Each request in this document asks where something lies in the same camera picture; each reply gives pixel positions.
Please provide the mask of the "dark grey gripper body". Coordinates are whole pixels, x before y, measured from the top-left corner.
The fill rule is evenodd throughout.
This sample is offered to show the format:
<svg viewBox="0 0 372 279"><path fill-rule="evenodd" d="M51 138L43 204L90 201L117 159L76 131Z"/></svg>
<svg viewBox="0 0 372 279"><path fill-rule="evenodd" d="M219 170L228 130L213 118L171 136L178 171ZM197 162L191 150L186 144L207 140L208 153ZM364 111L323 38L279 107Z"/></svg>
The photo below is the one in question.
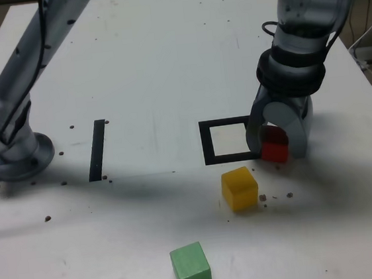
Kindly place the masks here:
<svg viewBox="0 0 372 279"><path fill-rule="evenodd" d="M275 93L274 91L270 91L262 85L259 85L256 97L254 99L254 104L264 101L265 103L273 101L283 102L298 109L301 113L301 117L306 117L308 115L309 100L309 97L289 97L287 95Z"/></svg>

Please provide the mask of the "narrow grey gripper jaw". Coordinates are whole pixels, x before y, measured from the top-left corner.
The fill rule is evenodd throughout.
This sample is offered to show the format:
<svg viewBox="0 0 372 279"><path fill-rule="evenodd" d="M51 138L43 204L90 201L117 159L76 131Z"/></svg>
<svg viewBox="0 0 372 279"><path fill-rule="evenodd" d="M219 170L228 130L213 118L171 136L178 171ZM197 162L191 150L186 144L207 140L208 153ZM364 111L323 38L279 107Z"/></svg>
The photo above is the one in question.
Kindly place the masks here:
<svg viewBox="0 0 372 279"><path fill-rule="evenodd" d="M246 142L248 148L252 153L259 157L261 156L262 148L259 133L261 132L261 127L265 123L265 119L263 118L265 101L265 98L255 99L246 126Z"/></svg>

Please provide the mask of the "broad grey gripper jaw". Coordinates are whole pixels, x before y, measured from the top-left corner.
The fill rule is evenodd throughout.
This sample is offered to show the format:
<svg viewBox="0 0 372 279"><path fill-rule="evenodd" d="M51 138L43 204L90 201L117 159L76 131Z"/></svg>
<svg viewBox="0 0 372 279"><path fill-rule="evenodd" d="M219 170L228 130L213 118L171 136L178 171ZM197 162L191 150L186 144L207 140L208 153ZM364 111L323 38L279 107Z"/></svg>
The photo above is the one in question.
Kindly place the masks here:
<svg viewBox="0 0 372 279"><path fill-rule="evenodd" d="M289 100L285 103L273 101L264 108L265 120L286 132L289 153L296 159L306 157L313 112L310 97L300 100L305 101L301 107Z"/></svg>

